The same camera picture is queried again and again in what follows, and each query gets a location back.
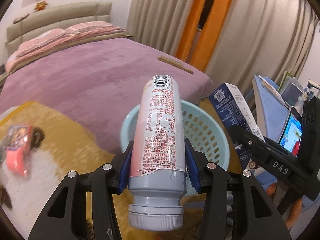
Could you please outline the dark blue milk carton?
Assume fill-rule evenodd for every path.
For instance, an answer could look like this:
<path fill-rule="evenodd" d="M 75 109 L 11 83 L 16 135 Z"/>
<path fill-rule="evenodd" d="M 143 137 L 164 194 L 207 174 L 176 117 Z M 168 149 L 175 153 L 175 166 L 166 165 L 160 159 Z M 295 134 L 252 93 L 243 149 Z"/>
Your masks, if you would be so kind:
<path fill-rule="evenodd" d="M 227 130 L 233 125 L 238 125 L 260 139 L 264 138 L 244 96 L 236 85 L 221 84 L 209 96 L 209 100 Z M 255 157 L 245 146 L 235 140 L 233 140 L 233 145 L 243 169 L 255 170 L 259 167 Z"/>

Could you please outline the grey bottle red label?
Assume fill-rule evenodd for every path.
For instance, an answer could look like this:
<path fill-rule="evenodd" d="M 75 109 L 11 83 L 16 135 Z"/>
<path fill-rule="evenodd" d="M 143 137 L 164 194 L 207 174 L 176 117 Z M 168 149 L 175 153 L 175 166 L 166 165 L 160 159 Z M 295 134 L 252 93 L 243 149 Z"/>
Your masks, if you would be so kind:
<path fill-rule="evenodd" d="M 184 128 L 180 91 L 168 75 L 145 85 L 130 165 L 129 224 L 149 231 L 183 225 L 181 198 L 186 193 Z"/>

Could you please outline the light blue plastic basket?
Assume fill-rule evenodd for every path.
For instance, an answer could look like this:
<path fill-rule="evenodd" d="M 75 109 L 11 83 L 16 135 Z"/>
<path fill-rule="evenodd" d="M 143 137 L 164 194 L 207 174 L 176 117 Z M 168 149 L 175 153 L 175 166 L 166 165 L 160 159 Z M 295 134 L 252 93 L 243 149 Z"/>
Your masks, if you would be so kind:
<path fill-rule="evenodd" d="M 200 107 L 181 101 L 184 137 L 189 139 L 194 150 L 205 154 L 209 162 L 228 169 L 230 150 L 227 138 L 221 126 Z M 121 150 L 125 151 L 135 137 L 140 105 L 135 106 L 123 121 L 120 132 Z"/>

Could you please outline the yellow round table cloth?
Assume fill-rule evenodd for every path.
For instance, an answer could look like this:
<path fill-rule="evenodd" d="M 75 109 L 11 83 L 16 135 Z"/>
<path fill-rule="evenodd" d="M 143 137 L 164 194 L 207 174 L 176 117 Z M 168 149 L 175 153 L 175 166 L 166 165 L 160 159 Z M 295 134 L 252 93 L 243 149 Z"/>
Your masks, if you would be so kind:
<path fill-rule="evenodd" d="M 9 200 L 2 207 L 8 219 L 27 239 L 46 202 L 71 170 L 79 174 L 109 163 L 113 154 L 100 148 L 94 135 L 57 110 L 36 102 L 11 107 L 1 114 L 1 139 L 14 125 L 41 128 L 45 139 L 31 151 L 26 178 L 1 164 L 1 186 Z"/>

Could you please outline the black hair clip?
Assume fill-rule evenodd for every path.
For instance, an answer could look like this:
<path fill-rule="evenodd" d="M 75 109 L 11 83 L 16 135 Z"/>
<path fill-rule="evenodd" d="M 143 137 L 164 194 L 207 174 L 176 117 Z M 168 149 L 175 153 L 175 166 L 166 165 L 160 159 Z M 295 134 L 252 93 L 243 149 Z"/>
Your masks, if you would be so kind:
<path fill-rule="evenodd" d="M 36 148 L 39 148 L 42 142 L 44 141 L 45 137 L 45 133 L 41 128 L 34 127 L 31 139 L 31 149 L 34 150 Z"/>

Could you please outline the orange curtain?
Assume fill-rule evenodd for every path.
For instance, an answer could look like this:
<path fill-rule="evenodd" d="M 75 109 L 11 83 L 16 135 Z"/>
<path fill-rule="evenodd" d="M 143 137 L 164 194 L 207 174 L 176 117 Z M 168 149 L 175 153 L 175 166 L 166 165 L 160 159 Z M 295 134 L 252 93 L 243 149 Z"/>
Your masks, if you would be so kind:
<path fill-rule="evenodd" d="M 176 58 L 184 62 L 187 60 L 190 53 L 205 1 L 206 0 L 193 1 L 191 10 L 185 23 L 184 31 L 175 55 Z"/>
<path fill-rule="evenodd" d="M 214 0 L 190 64 L 204 72 L 212 57 L 232 0 Z"/>

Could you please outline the beige curtain right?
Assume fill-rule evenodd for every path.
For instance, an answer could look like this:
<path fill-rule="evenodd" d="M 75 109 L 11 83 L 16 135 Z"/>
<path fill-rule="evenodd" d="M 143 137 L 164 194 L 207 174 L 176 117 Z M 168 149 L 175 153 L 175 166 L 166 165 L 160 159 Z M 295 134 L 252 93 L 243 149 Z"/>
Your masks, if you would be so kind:
<path fill-rule="evenodd" d="M 214 88 L 226 82 L 244 95 L 254 75 L 299 77 L 317 23 L 307 0 L 232 0 L 205 73 Z"/>

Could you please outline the beige curtain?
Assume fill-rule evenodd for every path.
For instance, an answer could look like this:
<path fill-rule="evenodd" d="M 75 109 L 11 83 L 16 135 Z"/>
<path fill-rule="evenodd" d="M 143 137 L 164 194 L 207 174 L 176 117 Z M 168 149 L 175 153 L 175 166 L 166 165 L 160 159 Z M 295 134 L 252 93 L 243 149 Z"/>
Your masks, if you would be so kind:
<path fill-rule="evenodd" d="M 307 0 L 232 0 L 205 73 L 214 88 L 226 82 L 244 95 L 254 75 L 299 77 L 317 23 Z"/>
<path fill-rule="evenodd" d="M 175 55 L 194 0 L 131 0 L 126 32 L 134 41 Z"/>

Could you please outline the wooden bed brush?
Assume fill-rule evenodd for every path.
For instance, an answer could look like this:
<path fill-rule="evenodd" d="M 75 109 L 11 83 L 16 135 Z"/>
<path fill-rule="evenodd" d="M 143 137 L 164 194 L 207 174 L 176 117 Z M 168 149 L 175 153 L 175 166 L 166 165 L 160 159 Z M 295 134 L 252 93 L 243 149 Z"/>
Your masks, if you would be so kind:
<path fill-rule="evenodd" d="M 161 62 L 164 62 L 166 64 L 169 64 L 175 68 L 178 68 L 178 69 L 181 69 L 185 72 L 188 72 L 189 74 L 193 74 L 194 72 L 188 68 L 186 68 L 182 63 L 176 61 L 176 60 L 173 60 L 173 59 L 170 59 L 168 57 L 164 57 L 164 56 L 160 56 L 158 57 L 158 61 L 161 61 Z"/>

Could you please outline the beige curtain left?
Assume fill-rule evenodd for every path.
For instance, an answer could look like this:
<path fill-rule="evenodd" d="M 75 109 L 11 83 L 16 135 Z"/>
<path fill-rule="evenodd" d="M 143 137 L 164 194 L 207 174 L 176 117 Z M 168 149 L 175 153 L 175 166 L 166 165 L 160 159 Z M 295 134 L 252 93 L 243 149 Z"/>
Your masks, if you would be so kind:
<path fill-rule="evenodd" d="M 175 55 L 194 0 L 131 0 L 126 32 L 134 41 Z"/>

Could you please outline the pink pillow left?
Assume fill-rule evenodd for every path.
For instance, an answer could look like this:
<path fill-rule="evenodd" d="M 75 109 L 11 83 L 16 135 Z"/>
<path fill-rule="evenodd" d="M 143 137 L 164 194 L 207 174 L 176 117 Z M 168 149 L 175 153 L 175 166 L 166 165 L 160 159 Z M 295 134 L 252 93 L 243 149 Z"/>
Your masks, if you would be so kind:
<path fill-rule="evenodd" d="M 60 28 L 49 30 L 41 35 L 23 42 L 19 48 L 18 53 L 20 55 L 25 55 L 26 53 L 37 50 L 45 45 L 48 45 L 51 42 L 58 40 L 59 38 L 66 35 L 66 31 Z"/>

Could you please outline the pink pillow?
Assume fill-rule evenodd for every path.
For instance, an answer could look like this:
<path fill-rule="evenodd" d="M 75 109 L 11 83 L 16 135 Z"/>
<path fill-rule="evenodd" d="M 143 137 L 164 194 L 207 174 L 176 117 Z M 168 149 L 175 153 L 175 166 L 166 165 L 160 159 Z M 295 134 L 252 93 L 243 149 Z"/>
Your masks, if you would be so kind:
<path fill-rule="evenodd" d="M 37 50 L 45 45 L 48 45 L 51 42 L 58 40 L 59 38 L 66 35 L 66 31 L 60 28 L 49 30 L 41 35 L 23 42 L 19 48 L 18 53 L 20 55 L 25 55 L 26 53 Z"/>
<path fill-rule="evenodd" d="M 72 25 L 65 29 L 65 31 L 69 34 L 75 33 L 84 33 L 92 30 L 100 30 L 100 29 L 108 29 L 113 28 L 114 26 L 105 21 L 92 21 L 92 22 L 84 22 Z"/>

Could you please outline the pink pillow right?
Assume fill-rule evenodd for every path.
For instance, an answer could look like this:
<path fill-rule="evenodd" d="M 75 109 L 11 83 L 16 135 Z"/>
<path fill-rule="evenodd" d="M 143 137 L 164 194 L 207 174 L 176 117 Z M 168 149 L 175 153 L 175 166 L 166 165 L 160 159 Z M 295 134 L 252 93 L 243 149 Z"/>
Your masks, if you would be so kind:
<path fill-rule="evenodd" d="M 108 29 L 113 28 L 114 26 L 105 21 L 92 21 L 92 22 L 84 22 L 72 25 L 65 29 L 65 31 L 69 34 L 75 33 L 84 33 L 92 30 L 100 30 L 100 29 Z"/>

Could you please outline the beige bed headboard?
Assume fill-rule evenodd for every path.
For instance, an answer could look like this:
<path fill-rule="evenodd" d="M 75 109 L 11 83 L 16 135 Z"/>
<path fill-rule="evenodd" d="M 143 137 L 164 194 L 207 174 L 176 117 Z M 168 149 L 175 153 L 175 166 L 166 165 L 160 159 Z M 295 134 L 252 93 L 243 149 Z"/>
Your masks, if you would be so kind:
<path fill-rule="evenodd" d="M 18 23 L 7 27 L 5 47 L 10 56 L 25 41 L 49 30 L 66 29 L 78 23 L 110 22 L 111 2 L 79 2 L 50 7 L 34 12 Z"/>

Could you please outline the orange plush toy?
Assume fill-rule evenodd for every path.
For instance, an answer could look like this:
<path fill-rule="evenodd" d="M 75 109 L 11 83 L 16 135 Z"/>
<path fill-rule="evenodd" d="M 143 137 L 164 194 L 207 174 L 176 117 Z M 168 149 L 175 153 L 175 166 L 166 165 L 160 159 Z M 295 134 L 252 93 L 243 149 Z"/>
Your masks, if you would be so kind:
<path fill-rule="evenodd" d="M 34 11 L 44 10 L 46 9 L 47 6 L 48 6 L 48 3 L 46 1 L 37 2 L 34 8 Z"/>

